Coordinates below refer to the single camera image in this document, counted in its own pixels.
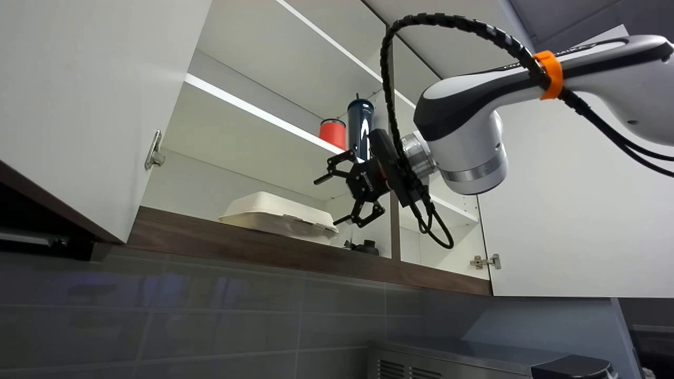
open cabinet door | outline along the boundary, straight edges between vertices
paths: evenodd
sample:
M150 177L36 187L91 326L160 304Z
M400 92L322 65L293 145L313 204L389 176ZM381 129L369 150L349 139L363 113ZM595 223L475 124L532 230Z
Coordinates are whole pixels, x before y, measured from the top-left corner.
M52 196L61 217L99 241L125 242L148 185L148 152L170 121L208 7L0 3L5 170Z
M620 126L603 102L591 106ZM511 176L480 196L487 251L502 257L494 292L673 297L674 181L630 161L560 102L500 113Z

white cabinet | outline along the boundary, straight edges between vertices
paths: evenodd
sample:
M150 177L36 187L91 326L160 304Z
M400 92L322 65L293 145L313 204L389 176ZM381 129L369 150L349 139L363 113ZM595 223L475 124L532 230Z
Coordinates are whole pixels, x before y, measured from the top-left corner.
M0 161L127 241L208 7L0 3Z
M620 126L599 99L591 106ZM480 196L487 251L502 257L494 292L673 297L674 181L625 158L560 102L500 113L511 176Z
M353 198L342 180L313 184L325 172L325 161L339 152L318 139L318 126L322 118L346 121L356 92L373 102L375 124L388 124L379 76L383 32L361 0L216 0L167 132L168 162L151 177L143 203L216 221L236 196L274 191L335 219L347 216ZM396 43L395 60L399 123L410 132L410 99L436 76L403 43ZM438 208L464 253L429 246L403 211L408 239L403 257L484 278L487 272L469 267L472 257L484 253L476 201L452 198L441 187L434 185ZM388 216L365 230L344 226L337 245L347 239L356 245L375 241L386 257L393 256Z

kitchen backsplash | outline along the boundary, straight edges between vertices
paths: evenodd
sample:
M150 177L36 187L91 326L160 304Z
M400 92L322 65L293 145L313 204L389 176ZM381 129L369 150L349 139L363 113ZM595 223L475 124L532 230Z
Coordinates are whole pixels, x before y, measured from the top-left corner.
M423 292L113 251L0 256L0 379L346 379L373 339L421 337Z

black cord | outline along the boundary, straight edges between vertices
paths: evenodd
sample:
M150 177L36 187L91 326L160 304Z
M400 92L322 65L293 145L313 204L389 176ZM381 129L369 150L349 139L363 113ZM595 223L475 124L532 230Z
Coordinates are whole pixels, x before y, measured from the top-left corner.
M475 20L466 20L460 14L408 14L405 20L399 20L396 23L393 23L393 27L386 32L383 41L381 41L381 51L379 51L379 65L381 65L381 83L383 83L383 99L386 99L386 110L388 110L388 123L389 123L389 132L395 139L395 148L396 154L400 156L400 168L405 172L408 172L407 177L413 181L408 184L410 187L418 187L421 191L421 201L426 206L426 216L428 221L423 221L421 211L418 208L418 204L410 204L413 216L418 217L420 223L420 232L421 235L429 235L441 246L445 248L454 248L454 237L446 230L442 217L438 216L434 203L429 201L428 194L428 185L423 185L420 181L418 176L413 176L413 168L407 161L407 154L403 150L403 138L400 138L400 129L399 129L399 121L396 121L396 102L395 102L395 89L393 89L393 81L389 81L389 48L393 48L393 41L395 36L408 26L441 26L441 27L452 27L452 29L461 29L468 33L476 33L483 41L494 43L495 47L508 51L508 54L512 54L526 71L528 78L542 86L543 90L549 86L549 76L546 73L546 70L537 63L537 60L528 52L526 47L522 47L518 41L515 41L512 36L508 36L506 32L502 32L500 27L475 22ZM640 162L642 166L674 177L673 170L666 170L650 161L645 161L642 156L656 158L656 161L674 161L674 156L664 156L657 152L652 152L642 145L637 145L635 142L625 139L623 134L620 134L614 126L609 126L599 113L595 113L595 110L582 99L577 98L573 90L562 89L560 98L572 110L575 110L579 116L587 118L600 132L605 132L620 150L623 150L630 158L635 158L637 162ZM438 219L441 230L446 237L446 242L442 242L434 232L433 232L433 223L434 219Z
M611 124L607 124L579 94L575 94L569 89L562 89L560 102L565 102L579 116L587 118L600 132L605 132L633 161L637 161L638 165L642 165L642 166L647 166L647 168L652 168L652 170L656 170L659 176L674 177L674 170L661 168L661 166L645 161L638 154L652 156L656 161L674 161L673 156L656 154L656 152L652 152L652 150L647 150L642 145L637 145L635 142L625 139L616 129L611 129Z
M484 41L492 41L500 48L506 48L515 60L518 60L518 63L528 70L528 76L532 76L532 81L536 84L548 89L549 86L549 78L546 76L546 71L540 68L540 63L532 58L532 52L518 41L515 41L512 36L508 36L506 32L502 32L502 29L498 29L494 26L487 26L487 23L480 23L480 22L475 22L475 20L466 20L466 18L460 18L460 14L442 14L442 12L436 12L436 14L426 14L426 12L408 14L405 20L396 22L386 32L383 43L381 43L381 52L379 52L379 65L381 65L381 84L383 84L388 121L389 121L389 132L393 132L393 139L395 139L396 154L400 156L403 170L410 172L410 176L407 176L413 181L408 185L420 190L420 194L421 194L428 221L423 221L418 204L410 204L410 211L418 217L421 235L428 235L433 241L436 241L445 248L454 248L455 241L454 241L448 227L445 226L445 219L438 216L434 203L429 201L428 187L418 180L418 176L413 176L413 168L410 168L410 165L408 165L408 161L405 156L403 138L400 138L400 129L399 129L399 121L396 121L395 89L393 89L393 81L389 81L389 61L388 61L389 54L388 52L393 48L395 36L403 27L408 27L408 26L441 26L441 27L454 27L454 29L476 33L476 36L480 36ZM441 226L446 242L441 241L433 232L433 221L434 219L438 219L438 226Z

metal bracket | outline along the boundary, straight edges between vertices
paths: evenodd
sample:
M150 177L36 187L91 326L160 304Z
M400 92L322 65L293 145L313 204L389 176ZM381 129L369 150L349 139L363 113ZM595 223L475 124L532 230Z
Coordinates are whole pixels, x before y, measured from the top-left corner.
M0 251L91 262L95 251L95 241L88 237L39 239L39 237L21 237L21 235L0 235Z
M492 256L492 260L484 260L483 256L476 256L472 262L469 262L472 267L476 269L484 269L484 267L495 267L495 269L502 269L502 256Z
M150 170L151 166L164 166L167 156L160 154L160 144L163 144L163 132L155 132L148 158L146 158L146 170Z

